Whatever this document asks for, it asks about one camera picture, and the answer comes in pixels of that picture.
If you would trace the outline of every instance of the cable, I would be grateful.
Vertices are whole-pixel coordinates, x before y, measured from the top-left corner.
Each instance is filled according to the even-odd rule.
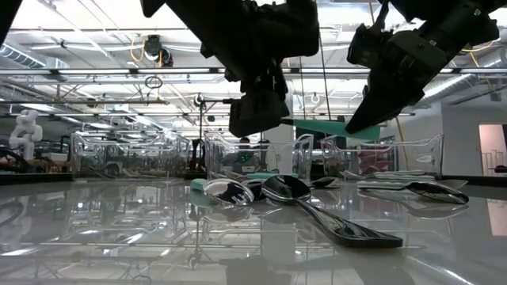
[[[465,51],[465,52],[476,52],[476,51],[484,51],[488,48],[491,48],[491,45],[493,45],[495,41],[494,40],[491,40],[489,44],[487,44],[485,47],[480,47],[480,48],[477,48],[477,49],[471,49],[471,50],[467,50],[467,49],[462,49],[461,51]]]
[[[375,24],[375,17],[373,16],[373,3],[372,0],[368,0],[368,4],[370,6],[370,15],[372,15],[372,25]]]
[[[135,38],[136,38],[136,37],[137,37],[137,36],[133,36],[133,37],[132,37],[132,43],[131,43],[131,45],[130,45],[130,56],[132,57],[132,59],[134,59],[134,61],[136,61],[136,62],[140,62],[141,60],[143,60],[143,59],[144,59],[144,44],[146,43],[146,40],[144,40],[144,41],[143,41],[143,48],[142,48],[142,51],[141,51],[141,52],[142,52],[142,53],[141,53],[141,58],[140,58],[140,59],[138,59],[138,58],[136,58],[136,57],[135,57],[135,55],[134,55],[134,43],[135,43]]]
[[[318,42],[320,43],[320,56],[322,58],[322,75],[324,76],[324,88],[326,89],[327,115],[331,120],[330,97],[327,92],[326,63],[324,63],[324,48],[322,47],[322,38],[320,36],[320,31],[318,32]]]
[[[303,69],[303,64],[301,63],[301,56],[299,57],[299,71]],[[304,84],[303,84],[303,72],[301,71],[301,97],[303,98],[303,119],[307,119],[307,106],[304,103]]]
[[[470,57],[472,58],[472,61],[475,63],[475,65],[477,67],[480,67],[473,52],[470,53]],[[491,88],[491,90],[494,90],[494,87],[493,87],[493,85],[491,84],[491,82],[490,82],[490,80],[488,78],[486,78],[486,82],[488,83],[488,86]]]

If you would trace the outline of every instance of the reflective table surface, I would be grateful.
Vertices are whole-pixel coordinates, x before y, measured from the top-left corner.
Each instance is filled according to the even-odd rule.
[[[2,186],[0,284],[505,284],[502,192],[455,205],[354,184],[314,190],[314,205],[404,241],[348,249],[296,206],[221,205],[185,183]]]

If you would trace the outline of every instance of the spoon handle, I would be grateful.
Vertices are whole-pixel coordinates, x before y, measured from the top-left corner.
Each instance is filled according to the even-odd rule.
[[[397,248],[403,244],[403,240],[399,237],[359,226],[302,200],[298,199],[296,202],[317,221],[322,232],[339,245],[385,249]]]

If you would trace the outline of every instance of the wall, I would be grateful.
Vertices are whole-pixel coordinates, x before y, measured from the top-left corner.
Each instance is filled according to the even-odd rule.
[[[405,141],[431,139],[435,135],[443,134],[440,102],[433,104],[431,108],[417,110],[416,114],[416,116],[399,117]],[[401,141],[396,120],[387,122],[387,127],[383,127],[380,132],[381,138],[393,135],[397,141]]]
[[[507,124],[507,112],[495,108],[442,106],[444,174],[482,175],[480,124]]]

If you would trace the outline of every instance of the overhead camera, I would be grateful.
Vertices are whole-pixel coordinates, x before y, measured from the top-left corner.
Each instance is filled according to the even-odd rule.
[[[159,64],[159,67],[173,67],[173,55],[169,49],[162,46],[160,35],[149,35],[144,43],[144,55],[147,59]]]

